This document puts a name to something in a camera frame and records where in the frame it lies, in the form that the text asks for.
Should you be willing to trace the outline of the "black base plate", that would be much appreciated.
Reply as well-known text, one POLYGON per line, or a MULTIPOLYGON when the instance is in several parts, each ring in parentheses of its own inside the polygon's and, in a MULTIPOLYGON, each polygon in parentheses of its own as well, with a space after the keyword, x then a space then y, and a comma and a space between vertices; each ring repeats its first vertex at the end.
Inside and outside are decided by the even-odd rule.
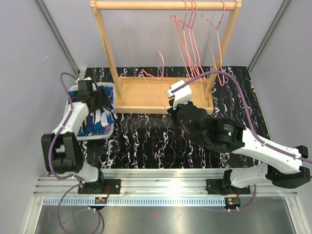
POLYGON ((104 179, 103 182, 90 182, 79 186, 81 195, 118 195, 121 189, 121 179, 104 179))
POLYGON ((207 179, 206 191, 209 195, 249 195, 251 189, 249 186, 236 188, 232 185, 223 185, 222 179, 207 179))

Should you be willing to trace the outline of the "purple trousers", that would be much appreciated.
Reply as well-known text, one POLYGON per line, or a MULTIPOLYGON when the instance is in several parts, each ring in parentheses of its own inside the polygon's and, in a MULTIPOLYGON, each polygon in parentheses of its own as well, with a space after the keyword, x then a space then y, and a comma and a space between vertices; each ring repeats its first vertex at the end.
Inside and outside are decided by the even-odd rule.
POLYGON ((114 123, 111 123, 105 127, 102 128, 101 133, 106 136, 106 135, 111 135, 114 131, 114 123))

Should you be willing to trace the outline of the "blue patterned trousers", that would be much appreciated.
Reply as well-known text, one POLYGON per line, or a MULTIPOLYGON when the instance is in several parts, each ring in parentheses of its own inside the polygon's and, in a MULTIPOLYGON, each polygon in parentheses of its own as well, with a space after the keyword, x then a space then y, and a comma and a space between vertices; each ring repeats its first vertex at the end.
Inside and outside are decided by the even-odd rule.
POLYGON ((108 138, 117 120, 116 88, 113 83, 79 81, 69 89, 68 103, 62 123, 62 134, 74 133, 78 140, 108 138))

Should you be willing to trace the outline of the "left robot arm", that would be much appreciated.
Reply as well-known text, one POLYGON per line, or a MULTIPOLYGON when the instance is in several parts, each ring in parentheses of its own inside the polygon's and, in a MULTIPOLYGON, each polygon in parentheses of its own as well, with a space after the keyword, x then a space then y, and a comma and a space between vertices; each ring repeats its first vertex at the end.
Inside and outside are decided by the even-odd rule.
POLYGON ((91 78, 79 80, 77 94, 67 96, 69 105, 61 123, 41 137, 45 167, 58 180, 74 177, 81 186, 100 194, 106 187, 104 175, 84 161, 77 136, 88 115, 109 105, 110 100, 104 88, 91 78))

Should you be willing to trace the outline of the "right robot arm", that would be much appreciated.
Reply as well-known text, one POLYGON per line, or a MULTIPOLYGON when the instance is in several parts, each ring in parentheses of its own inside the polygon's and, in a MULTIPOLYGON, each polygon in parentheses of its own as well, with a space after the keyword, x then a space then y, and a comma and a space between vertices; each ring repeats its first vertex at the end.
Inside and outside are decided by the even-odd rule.
POLYGON ((217 153, 245 155, 261 162, 249 168, 226 170, 221 181, 226 193, 268 182, 285 189, 295 189, 310 182, 310 170, 302 165, 308 158, 307 147, 283 146, 254 134, 233 120, 210 118, 206 110, 197 108, 191 101, 169 104, 167 111, 174 125, 180 127, 195 145, 217 153))

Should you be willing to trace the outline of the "aluminium rail frame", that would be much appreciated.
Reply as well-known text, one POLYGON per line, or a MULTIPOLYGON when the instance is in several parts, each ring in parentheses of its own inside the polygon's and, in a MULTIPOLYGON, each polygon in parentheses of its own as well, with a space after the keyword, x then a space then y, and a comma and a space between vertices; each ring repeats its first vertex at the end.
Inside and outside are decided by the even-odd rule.
MULTIPOLYGON (((207 196, 207 179, 221 179, 224 169, 104 169, 107 179, 121 181, 120 197, 199 197, 207 196)), ((70 195, 77 195, 76 179, 57 180, 41 176, 34 188, 34 196, 61 196, 73 188, 70 195)))

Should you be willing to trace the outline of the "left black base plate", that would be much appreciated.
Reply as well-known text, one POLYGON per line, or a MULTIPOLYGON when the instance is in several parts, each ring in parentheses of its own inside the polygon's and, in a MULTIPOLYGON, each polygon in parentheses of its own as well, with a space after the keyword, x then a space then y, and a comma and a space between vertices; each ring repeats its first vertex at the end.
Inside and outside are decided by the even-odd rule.
POLYGON ((104 179, 103 182, 90 182, 79 186, 81 195, 118 195, 121 189, 121 179, 104 179))

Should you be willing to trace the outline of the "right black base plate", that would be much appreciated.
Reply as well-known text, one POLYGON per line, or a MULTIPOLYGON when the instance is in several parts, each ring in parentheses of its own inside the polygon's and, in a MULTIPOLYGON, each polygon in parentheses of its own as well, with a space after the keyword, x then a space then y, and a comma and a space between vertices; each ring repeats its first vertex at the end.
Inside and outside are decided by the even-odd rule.
POLYGON ((207 179, 206 191, 209 195, 249 195, 251 189, 249 186, 236 188, 232 185, 223 185, 222 179, 207 179))

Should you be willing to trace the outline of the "white plastic basket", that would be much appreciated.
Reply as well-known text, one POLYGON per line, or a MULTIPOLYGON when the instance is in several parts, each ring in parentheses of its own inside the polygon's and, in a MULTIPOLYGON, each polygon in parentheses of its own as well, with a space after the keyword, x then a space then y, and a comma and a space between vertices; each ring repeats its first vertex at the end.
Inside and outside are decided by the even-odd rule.
POLYGON ((110 100, 108 107, 102 107, 90 113, 85 103, 74 102, 73 107, 68 103, 59 125, 62 129, 61 134, 74 133, 77 140, 96 140, 111 136, 117 119, 116 87, 111 82, 98 82, 97 86, 104 88, 104 92, 110 100))

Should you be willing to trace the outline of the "wooden clothes rack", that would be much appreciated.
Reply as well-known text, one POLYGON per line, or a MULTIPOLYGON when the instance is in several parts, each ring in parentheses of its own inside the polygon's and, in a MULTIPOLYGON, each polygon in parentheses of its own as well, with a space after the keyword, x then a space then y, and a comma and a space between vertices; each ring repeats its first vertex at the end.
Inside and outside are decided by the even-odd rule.
MULTIPOLYGON (((220 38, 222 45, 222 55, 225 54, 228 43, 230 41, 235 23, 237 21, 241 1, 234 0, 225 2, 225 12, 229 11, 229 17, 225 29, 224 36, 220 38)), ((110 45, 109 37, 106 31, 103 10, 135 10, 135 11, 168 11, 168 10, 184 10, 184 1, 98 1, 92 0, 90 6, 97 24, 99 35, 103 48, 106 53, 110 72, 116 86, 117 91, 117 112, 118 113, 142 113, 142 114, 165 114, 167 112, 165 101, 173 99, 168 98, 166 94, 159 96, 156 91, 161 87, 172 85, 180 80, 185 81, 192 91, 192 100, 200 108, 212 114, 214 110, 212 86, 217 78, 218 70, 213 68, 208 78, 198 82, 192 81, 192 78, 178 77, 155 77, 146 71, 142 71, 140 77, 120 77, 117 73, 117 67, 114 60, 113 51, 110 45)), ((219 1, 204 1, 197 3, 198 11, 222 11, 222 3, 219 1)))

